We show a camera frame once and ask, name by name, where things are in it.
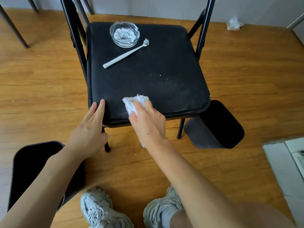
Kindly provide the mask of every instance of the black trash bin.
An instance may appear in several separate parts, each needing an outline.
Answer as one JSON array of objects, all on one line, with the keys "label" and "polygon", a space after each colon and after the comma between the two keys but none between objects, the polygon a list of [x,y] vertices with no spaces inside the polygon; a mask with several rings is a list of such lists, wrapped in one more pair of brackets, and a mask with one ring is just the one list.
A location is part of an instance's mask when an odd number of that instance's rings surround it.
[{"label": "black trash bin", "polygon": [[199,116],[191,118],[184,131],[197,148],[232,149],[245,136],[241,124],[229,110],[217,100]]},{"label": "black trash bin", "polygon": [[[48,158],[58,153],[63,147],[64,145],[59,141],[43,142],[25,146],[15,154],[8,211],[32,184]],[[83,161],[73,175],[58,205],[58,210],[84,188],[86,183],[85,176],[85,164]]]}]

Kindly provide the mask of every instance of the chair seat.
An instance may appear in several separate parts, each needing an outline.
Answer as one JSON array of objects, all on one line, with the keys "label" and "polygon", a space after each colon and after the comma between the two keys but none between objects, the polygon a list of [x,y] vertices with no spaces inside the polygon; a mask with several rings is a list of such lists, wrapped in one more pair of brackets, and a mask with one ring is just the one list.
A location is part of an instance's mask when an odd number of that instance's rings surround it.
[{"label": "chair seat", "polygon": [[[112,23],[93,22],[87,26],[87,85],[89,106],[105,99],[103,124],[128,123],[123,97],[148,96],[166,116],[187,117],[203,112],[210,93],[195,56],[187,30],[176,25],[136,24],[138,43],[121,48],[109,33]],[[150,44],[103,68],[103,64],[143,44]]]}]

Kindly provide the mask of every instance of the white sneaker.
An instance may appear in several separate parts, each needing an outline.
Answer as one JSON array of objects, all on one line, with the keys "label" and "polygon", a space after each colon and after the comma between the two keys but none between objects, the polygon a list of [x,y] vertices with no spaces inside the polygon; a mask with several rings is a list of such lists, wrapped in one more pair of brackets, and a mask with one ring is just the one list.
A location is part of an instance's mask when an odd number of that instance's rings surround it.
[{"label": "white sneaker", "polygon": [[161,213],[168,207],[175,206],[178,210],[184,209],[179,196],[171,185],[166,195],[151,201],[143,210],[143,222],[147,228],[163,228],[161,223]]},{"label": "white sneaker", "polygon": [[127,215],[113,210],[109,195],[101,189],[86,191],[81,196],[80,206],[89,228],[134,228]]}]

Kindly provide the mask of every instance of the white wall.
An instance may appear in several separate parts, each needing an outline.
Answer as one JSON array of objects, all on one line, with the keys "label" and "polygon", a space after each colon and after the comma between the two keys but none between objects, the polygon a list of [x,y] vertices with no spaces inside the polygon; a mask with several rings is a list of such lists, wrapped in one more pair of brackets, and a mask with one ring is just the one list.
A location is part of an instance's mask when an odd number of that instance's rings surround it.
[{"label": "white wall", "polygon": [[[60,0],[34,1],[38,8],[62,10]],[[190,20],[196,20],[207,4],[207,0],[88,1],[96,13]],[[31,8],[27,0],[0,0],[0,4]],[[226,22],[236,15],[247,24],[287,27],[303,13],[304,0],[216,0],[211,21]]]}]

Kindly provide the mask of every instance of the plastic bag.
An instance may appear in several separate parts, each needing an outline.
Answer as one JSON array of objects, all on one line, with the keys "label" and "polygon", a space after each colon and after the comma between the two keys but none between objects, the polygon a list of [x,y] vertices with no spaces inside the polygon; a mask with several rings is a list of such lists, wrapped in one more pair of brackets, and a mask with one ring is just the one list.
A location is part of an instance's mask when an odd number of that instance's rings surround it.
[{"label": "plastic bag", "polygon": [[237,20],[237,16],[234,16],[226,23],[226,25],[227,25],[227,30],[237,31],[244,24]]}]

